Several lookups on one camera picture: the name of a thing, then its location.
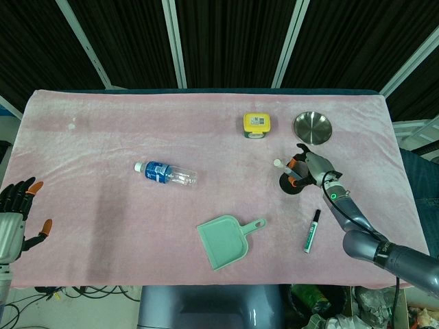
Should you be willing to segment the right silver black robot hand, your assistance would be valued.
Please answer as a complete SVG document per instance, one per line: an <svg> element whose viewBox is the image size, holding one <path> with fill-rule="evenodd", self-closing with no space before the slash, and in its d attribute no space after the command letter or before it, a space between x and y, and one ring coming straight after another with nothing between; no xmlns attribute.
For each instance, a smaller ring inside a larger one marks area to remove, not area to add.
<svg viewBox="0 0 439 329"><path fill-rule="evenodd" d="M336 171L329 160L313 153L308 146L303 143L298 143L297 147L299 147L302 152L293 156L293 165L290 169L294 172L293 168L297 162L303 162L307 167L307 175L305 177L300 176L299 178L289 176L288 181L294 188L304 188L309 185L323 188L326 182L339 180L341 178L342 173Z"/></svg>

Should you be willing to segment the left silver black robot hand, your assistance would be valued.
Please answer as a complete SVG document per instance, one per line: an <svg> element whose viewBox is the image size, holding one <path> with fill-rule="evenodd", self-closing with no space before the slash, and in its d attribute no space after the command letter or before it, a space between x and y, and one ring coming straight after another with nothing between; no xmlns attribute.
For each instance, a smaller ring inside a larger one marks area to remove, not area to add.
<svg viewBox="0 0 439 329"><path fill-rule="evenodd" d="M30 239L25 238L25 226L37 192L43 182L35 177L9 184L1 191L1 266L12 264L23 252L42 243L51 232L53 222L47 219L41 231Z"/></svg>

